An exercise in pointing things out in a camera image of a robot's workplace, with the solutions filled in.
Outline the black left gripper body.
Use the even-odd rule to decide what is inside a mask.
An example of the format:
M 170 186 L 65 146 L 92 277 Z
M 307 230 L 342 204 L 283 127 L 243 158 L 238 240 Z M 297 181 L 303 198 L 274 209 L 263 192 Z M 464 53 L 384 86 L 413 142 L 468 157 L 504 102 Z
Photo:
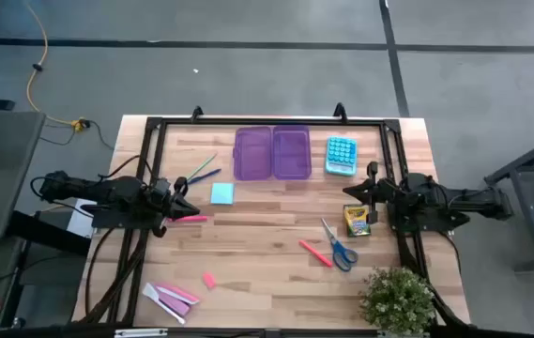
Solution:
M 164 225 L 164 221 L 167 218 L 170 218 L 170 210 L 175 208 L 175 196 L 177 194 L 182 194 L 185 198 L 185 195 L 188 192 L 188 180 L 185 177 L 178 177 L 175 180 L 174 184 L 170 182 L 170 193 L 168 196 L 165 196 L 162 200 L 155 199 L 152 196 L 152 185 L 151 183 L 148 188 L 148 203 L 150 208 L 156 211 L 160 217 L 156 220 L 155 225 L 152 227 L 152 233 L 157 238 L 162 238 L 167 228 Z

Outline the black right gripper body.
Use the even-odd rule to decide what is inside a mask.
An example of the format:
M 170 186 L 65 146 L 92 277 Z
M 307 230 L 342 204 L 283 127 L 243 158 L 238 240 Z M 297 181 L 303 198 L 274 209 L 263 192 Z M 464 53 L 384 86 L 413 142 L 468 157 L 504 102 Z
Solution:
M 371 186 L 370 189 L 368 190 L 368 193 L 371 196 L 371 203 L 369 204 L 369 214 L 368 214 L 369 224 L 375 224 L 378 222 L 378 211 L 376 209 L 377 203 L 393 202 L 397 197 L 401 197 L 405 195 L 405 192 L 403 191 L 403 193 L 399 194 L 396 198 L 392 200 L 387 200 L 379 184 L 380 180 L 384 178 L 380 178 L 376 180 L 377 173 L 378 173 L 378 163 L 376 161 L 371 161 L 367 166 L 368 178 L 373 183 L 373 186 Z

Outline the crayon box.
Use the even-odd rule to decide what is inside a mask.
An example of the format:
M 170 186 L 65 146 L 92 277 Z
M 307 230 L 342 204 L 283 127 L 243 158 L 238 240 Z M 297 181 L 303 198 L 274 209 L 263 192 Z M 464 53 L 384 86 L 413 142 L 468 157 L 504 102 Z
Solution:
M 368 208 L 360 205 L 345 205 L 343 219 L 347 229 L 347 236 L 367 237 L 371 235 L 368 219 Z

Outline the blue pen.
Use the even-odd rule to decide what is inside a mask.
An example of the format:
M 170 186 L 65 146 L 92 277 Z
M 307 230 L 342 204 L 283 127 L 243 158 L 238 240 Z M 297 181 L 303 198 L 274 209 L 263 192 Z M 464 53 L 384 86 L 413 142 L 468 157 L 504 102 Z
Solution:
M 210 172 L 208 172 L 208 173 L 206 173 L 204 175 L 191 178 L 190 180 L 188 180 L 188 184 L 191 185 L 191 184 L 197 183 L 197 182 L 202 181 L 202 180 L 204 180 L 206 178 L 213 177 L 213 176 L 219 174 L 220 172 L 221 172 L 221 168 L 212 170 L 212 171 L 210 171 Z

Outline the blue sticky notes pad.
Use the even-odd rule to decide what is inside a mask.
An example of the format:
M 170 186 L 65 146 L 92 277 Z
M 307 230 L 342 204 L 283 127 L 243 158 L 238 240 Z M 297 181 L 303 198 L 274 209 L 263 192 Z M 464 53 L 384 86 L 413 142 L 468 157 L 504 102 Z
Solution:
M 213 205 L 233 205 L 235 185 L 233 183 L 214 183 L 211 189 L 210 203 Z

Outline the green pencil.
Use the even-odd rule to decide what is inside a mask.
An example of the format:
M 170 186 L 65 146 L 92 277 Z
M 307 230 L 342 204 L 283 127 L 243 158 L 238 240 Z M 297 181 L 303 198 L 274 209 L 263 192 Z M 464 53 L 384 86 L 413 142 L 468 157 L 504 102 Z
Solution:
M 187 180 L 190 181 L 192 178 L 196 177 L 197 174 L 202 171 L 209 163 L 211 163 L 217 156 L 218 153 L 214 153 L 212 156 L 203 161 L 191 174 L 187 176 Z

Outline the blue handled scissors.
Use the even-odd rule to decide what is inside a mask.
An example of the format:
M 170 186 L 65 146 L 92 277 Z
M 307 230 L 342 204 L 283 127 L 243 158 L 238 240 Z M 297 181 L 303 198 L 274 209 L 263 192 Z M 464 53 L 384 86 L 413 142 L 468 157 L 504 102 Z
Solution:
M 359 255 L 343 246 L 343 244 L 333 234 L 331 227 L 328 225 L 325 219 L 321 219 L 323 227 L 328 236 L 328 240 L 332 247 L 333 262 L 338 269 L 344 272 L 349 272 L 354 264 L 358 262 Z

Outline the orange pink marker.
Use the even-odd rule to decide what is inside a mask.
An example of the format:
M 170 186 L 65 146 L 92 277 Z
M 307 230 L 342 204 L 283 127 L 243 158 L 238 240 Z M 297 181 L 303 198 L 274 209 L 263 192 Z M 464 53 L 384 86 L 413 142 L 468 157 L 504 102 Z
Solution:
M 313 246 L 311 246 L 307 241 L 300 240 L 298 244 L 312 254 L 318 261 L 320 261 L 324 266 L 331 268 L 333 263 L 323 254 L 318 252 Z

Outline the purple plastic pencil case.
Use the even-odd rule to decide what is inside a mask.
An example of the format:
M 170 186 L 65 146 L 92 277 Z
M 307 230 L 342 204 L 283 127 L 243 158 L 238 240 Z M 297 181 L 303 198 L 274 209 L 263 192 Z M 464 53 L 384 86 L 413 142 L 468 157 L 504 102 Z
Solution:
M 306 180 L 312 174 L 310 131 L 285 125 L 239 128 L 233 159 L 237 180 Z

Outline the white paper sheet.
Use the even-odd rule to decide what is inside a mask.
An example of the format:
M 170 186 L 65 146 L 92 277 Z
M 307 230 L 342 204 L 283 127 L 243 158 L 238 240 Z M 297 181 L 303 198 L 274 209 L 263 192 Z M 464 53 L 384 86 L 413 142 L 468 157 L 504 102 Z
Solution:
M 92 238 L 96 233 L 96 230 L 92 227 L 93 216 L 84 211 L 82 206 L 85 205 L 95 205 L 96 202 L 86 200 L 86 199 L 77 199 L 75 203 L 75 210 L 72 212 L 69 219 L 67 230 L 70 233 L 79 235 L 85 238 Z

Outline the small green potted plant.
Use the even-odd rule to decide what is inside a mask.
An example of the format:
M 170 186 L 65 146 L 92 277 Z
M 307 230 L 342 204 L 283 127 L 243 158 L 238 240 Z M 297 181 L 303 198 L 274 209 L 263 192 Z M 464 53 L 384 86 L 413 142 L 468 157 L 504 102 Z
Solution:
M 420 334 L 433 323 L 434 293 L 418 274 L 405 268 L 375 268 L 359 293 L 363 319 L 394 334 Z

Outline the silver aluminium bar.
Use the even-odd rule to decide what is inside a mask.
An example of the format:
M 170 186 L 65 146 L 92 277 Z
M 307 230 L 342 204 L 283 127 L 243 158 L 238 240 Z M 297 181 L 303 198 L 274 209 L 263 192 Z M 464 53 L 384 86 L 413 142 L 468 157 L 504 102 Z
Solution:
M 168 336 L 165 328 L 116 330 L 114 338 L 164 338 Z

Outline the black aluminium table frame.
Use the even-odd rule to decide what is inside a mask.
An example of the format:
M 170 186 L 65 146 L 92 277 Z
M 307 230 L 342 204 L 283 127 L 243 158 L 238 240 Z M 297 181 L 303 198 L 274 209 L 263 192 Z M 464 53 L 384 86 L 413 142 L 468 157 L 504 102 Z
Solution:
M 312 174 L 306 180 L 276 178 L 236 181 L 233 149 L 239 128 L 307 126 Z M 327 139 L 352 138 L 358 145 L 357 172 L 346 177 L 325 170 Z M 374 337 L 377 330 L 359 313 L 359 293 L 375 268 L 397 266 L 397 240 L 388 213 L 370 236 L 350 238 L 342 209 L 351 199 L 343 188 L 360 183 L 371 161 L 381 176 L 408 172 L 434 176 L 432 149 L 420 118 L 349 118 L 315 116 L 202 115 L 192 124 L 184 115 L 126 115 L 115 141 L 111 167 L 121 175 L 142 175 L 148 164 L 163 177 L 193 172 L 203 161 L 219 169 L 219 182 L 234 182 L 234 204 L 210 203 L 211 181 L 191 186 L 187 198 L 208 217 L 201 223 L 172 223 L 162 238 L 149 238 L 145 261 L 124 285 L 110 318 L 140 328 L 165 328 L 170 337 L 235 336 Z M 359 255 L 349 272 L 336 267 L 323 227 L 325 219 L 347 249 Z M 307 241 L 325 255 L 328 268 L 298 242 Z M 216 286 L 208 289 L 203 274 Z M 146 283 L 177 286 L 200 302 L 191 307 L 186 324 L 143 293 Z

